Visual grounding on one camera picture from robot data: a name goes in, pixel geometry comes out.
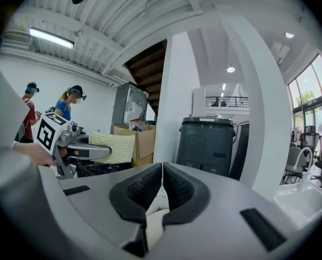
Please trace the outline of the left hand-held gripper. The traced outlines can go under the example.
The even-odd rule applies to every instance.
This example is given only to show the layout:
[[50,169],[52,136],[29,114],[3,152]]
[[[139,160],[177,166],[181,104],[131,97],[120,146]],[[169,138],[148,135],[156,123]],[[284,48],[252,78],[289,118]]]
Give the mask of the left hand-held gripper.
[[[64,147],[68,158],[94,160],[111,154],[111,148],[89,144],[89,135],[81,134],[82,127],[54,112],[41,115],[35,142],[52,158],[57,167],[59,178],[73,178],[76,168],[63,160],[60,148]],[[77,137],[79,144],[70,144]]]

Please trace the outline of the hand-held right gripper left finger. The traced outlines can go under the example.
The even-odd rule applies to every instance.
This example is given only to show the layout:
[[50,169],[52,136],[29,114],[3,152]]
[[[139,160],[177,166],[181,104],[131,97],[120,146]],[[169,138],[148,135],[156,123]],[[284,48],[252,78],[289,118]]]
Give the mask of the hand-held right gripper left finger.
[[163,235],[159,164],[65,180],[41,167],[40,175],[52,215],[79,250],[74,259],[142,259]]

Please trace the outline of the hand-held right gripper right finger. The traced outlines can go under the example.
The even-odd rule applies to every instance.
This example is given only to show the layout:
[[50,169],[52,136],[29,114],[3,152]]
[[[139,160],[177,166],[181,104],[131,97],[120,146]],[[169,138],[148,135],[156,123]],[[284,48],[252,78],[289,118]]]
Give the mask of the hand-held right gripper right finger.
[[314,230],[237,180],[168,162],[170,212],[147,259],[301,259]]

